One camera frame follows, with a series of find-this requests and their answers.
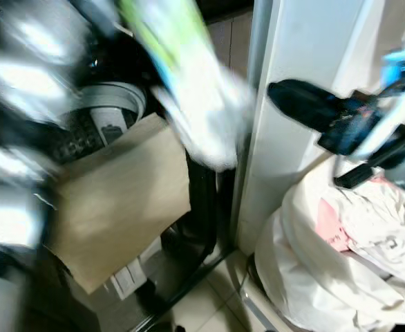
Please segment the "beige floor tile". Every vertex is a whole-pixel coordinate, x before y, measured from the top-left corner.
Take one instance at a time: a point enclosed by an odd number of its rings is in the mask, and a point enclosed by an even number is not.
[[[175,325],[196,332],[223,305],[222,299],[203,280],[185,295],[168,314]]]
[[[64,276],[69,285],[70,293],[72,294],[72,296],[78,302],[85,305],[85,307],[88,308],[89,310],[92,311],[96,310],[96,308],[91,303],[90,296],[87,295],[86,291],[83,288],[81,288],[81,286],[68,273],[65,273]]]
[[[234,294],[228,301],[227,306],[233,314],[239,319],[246,331],[264,332],[265,327],[259,319],[250,311],[242,301],[239,294]]]
[[[236,250],[220,262],[207,276],[210,286],[224,301],[227,301],[239,288],[244,278],[245,264],[245,255]]]
[[[225,66],[229,66],[230,61],[232,22],[232,19],[228,19],[226,21],[211,24],[207,27],[214,44],[216,56]]]
[[[95,311],[101,311],[120,301],[115,287],[109,281],[101,285],[89,296],[89,301]]]
[[[219,311],[206,322],[198,332],[245,332],[246,330],[224,305]]]
[[[230,68],[244,78],[247,77],[252,16],[253,12],[247,12],[244,15],[233,18],[232,23]]]
[[[100,321],[101,332],[125,332],[127,331],[120,326],[112,312],[98,313],[98,320]]]

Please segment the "white wall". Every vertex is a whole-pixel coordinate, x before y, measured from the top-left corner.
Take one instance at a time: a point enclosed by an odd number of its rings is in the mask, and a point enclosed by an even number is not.
[[[256,0],[255,7],[268,1]],[[392,32],[382,33],[379,26],[386,17],[394,21],[392,13],[398,10],[397,6],[401,6],[402,22],[404,4],[403,0],[387,0],[384,8],[383,0],[275,0],[266,45],[254,40],[263,35],[257,33],[263,24],[254,16],[249,58],[251,83],[261,71],[256,58],[263,48],[265,51],[252,141],[243,165],[243,189],[237,188],[241,193],[237,239],[246,254],[254,251],[263,223],[280,206],[288,188],[323,154],[314,145],[315,133],[287,119],[270,103],[265,96],[267,85],[296,78],[339,95],[368,88],[372,75],[379,75],[371,70],[373,55],[392,44],[385,42]]]

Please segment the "blurry object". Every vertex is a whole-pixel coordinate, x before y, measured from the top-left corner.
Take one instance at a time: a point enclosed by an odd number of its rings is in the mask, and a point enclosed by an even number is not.
[[[166,89],[154,89],[190,156],[217,172],[234,168],[254,92],[223,68],[193,0],[124,0],[135,36]]]
[[[29,191],[0,185],[0,245],[37,249],[44,231],[43,206]]]
[[[86,68],[88,22],[68,1],[0,3],[0,102],[35,122],[59,122]]]
[[[393,135],[398,126],[405,121],[405,46],[397,51],[390,52],[384,57],[384,75],[382,80],[383,91],[375,98],[370,100],[368,107],[377,107],[382,98],[388,96],[399,97],[394,105],[379,119],[371,129],[365,139],[360,142],[357,148],[351,153],[351,160],[366,160],[377,152]],[[365,114],[365,118],[370,117],[372,109]]]
[[[332,167],[329,159],[308,173],[267,221],[255,252],[265,292],[291,323],[309,331],[405,324],[405,288],[389,285],[315,232]]]
[[[190,211],[185,151],[156,115],[66,168],[53,250],[88,293]]]

